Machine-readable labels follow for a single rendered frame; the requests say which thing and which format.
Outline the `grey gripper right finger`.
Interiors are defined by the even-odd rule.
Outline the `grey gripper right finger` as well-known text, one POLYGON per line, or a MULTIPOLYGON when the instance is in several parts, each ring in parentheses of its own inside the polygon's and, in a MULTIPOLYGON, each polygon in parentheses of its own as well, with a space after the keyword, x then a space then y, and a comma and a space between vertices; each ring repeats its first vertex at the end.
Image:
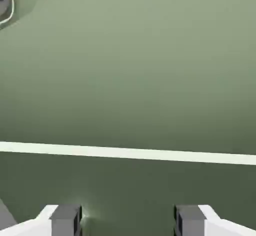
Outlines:
POLYGON ((208 204, 174 205, 173 236, 256 236, 256 230, 221 218, 208 204))

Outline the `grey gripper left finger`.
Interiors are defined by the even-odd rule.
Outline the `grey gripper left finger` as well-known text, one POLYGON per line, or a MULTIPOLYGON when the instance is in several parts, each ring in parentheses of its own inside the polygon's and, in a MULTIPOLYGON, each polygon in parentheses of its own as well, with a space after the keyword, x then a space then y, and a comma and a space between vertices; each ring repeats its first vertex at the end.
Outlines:
POLYGON ((37 217, 16 222, 5 205, 0 207, 0 236, 82 236, 83 208, 79 204, 48 204, 37 217))

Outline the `green cabinet door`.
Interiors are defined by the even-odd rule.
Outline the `green cabinet door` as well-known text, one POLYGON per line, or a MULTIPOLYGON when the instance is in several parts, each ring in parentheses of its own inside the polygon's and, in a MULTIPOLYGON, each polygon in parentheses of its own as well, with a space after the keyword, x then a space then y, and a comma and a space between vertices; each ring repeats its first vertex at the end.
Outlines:
POLYGON ((256 0, 15 0, 0 141, 256 155, 256 0))
POLYGON ((175 204, 256 230, 256 166, 0 152, 0 199, 18 222, 80 204, 89 236, 172 236, 175 204))

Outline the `green painted cabinet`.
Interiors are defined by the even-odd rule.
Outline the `green painted cabinet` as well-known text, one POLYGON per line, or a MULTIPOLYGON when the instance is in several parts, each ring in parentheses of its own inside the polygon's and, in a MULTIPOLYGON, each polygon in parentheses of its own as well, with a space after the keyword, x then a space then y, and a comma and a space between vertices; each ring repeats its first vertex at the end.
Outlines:
POLYGON ((256 166, 256 154, 0 141, 0 153, 256 166))

